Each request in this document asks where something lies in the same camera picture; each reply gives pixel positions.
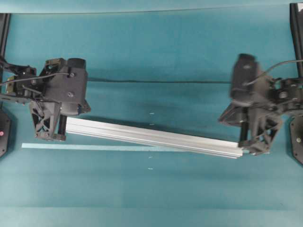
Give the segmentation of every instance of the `light blue strip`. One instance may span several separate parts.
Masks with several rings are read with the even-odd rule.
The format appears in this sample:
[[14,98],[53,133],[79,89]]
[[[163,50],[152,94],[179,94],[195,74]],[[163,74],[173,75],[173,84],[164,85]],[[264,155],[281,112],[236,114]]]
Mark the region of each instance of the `light blue strip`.
[[61,150],[116,150],[116,151],[179,151],[176,148],[148,147],[148,146],[100,146],[100,145],[76,145],[76,144],[45,144],[22,143],[22,148],[35,149],[61,149]]

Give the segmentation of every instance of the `screw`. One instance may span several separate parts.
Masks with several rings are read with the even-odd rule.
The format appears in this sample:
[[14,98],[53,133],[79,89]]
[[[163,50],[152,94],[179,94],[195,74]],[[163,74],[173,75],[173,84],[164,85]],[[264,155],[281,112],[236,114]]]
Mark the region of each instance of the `screw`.
[[71,98],[71,97],[74,97],[74,94],[72,92],[68,92],[67,96]]
[[286,91],[282,91],[280,94],[279,94],[279,98],[287,98],[288,96],[288,93]]
[[244,68],[245,70],[249,70],[249,69],[251,69],[251,66],[250,66],[250,65],[244,65],[243,68]]

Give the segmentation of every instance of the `silver metal bar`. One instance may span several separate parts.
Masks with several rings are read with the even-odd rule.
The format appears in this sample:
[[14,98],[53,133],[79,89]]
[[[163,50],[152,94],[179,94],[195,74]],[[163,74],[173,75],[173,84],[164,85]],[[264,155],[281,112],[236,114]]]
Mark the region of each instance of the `silver metal bar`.
[[243,154],[242,149],[238,148],[238,144],[235,142],[71,117],[67,118],[66,132],[229,158],[238,158]]

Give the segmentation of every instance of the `teal tablecloth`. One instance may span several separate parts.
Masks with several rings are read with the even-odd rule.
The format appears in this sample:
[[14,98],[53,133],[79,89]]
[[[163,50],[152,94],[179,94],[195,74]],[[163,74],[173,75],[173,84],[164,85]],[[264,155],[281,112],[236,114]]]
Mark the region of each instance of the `teal tablecloth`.
[[[289,6],[13,14],[6,59],[38,71],[50,58],[86,59],[92,112],[82,118],[237,141],[239,129],[217,122],[230,101],[228,84],[95,79],[226,82],[241,52],[256,55],[263,68],[294,59]],[[281,66],[272,75],[296,77],[296,66]],[[13,131],[10,151],[0,160],[0,226],[303,225],[303,167],[289,155],[287,125],[271,154],[231,160],[21,148],[46,142],[34,138],[28,107],[6,103],[4,110]],[[133,146],[78,135],[68,135],[66,144]]]

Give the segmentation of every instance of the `black cable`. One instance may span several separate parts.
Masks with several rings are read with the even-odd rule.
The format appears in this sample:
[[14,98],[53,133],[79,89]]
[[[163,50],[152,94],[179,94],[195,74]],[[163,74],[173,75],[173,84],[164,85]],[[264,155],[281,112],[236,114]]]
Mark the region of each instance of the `black cable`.
[[266,74],[268,74],[271,70],[273,70],[275,67],[280,66],[280,65],[284,65],[284,64],[288,64],[288,63],[296,63],[296,62],[303,62],[303,59],[299,59],[299,60],[290,60],[290,61],[282,61],[279,62],[271,67],[269,67],[266,71],[262,72],[259,76],[257,76],[254,80],[244,83],[243,85],[248,86],[251,84],[254,84],[258,79],[260,79],[261,77],[265,76]]
[[159,80],[114,80],[114,79],[99,79],[88,78],[88,81],[106,82],[106,83],[164,83],[164,84],[230,84],[228,81],[159,81]]
[[8,84],[8,83],[13,83],[13,82],[20,82],[20,81],[26,81],[26,80],[32,80],[32,79],[44,79],[44,78],[48,78],[48,77],[52,77],[52,76],[56,76],[56,75],[69,75],[69,73],[56,72],[56,73],[52,73],[52,74],[45,75],[45,76],[40,76],[40,77],[29,77],[29,78],[24,78],[24,79],[7,80],[3,83],[0,83],[0,86],[3,86],[3,85]]

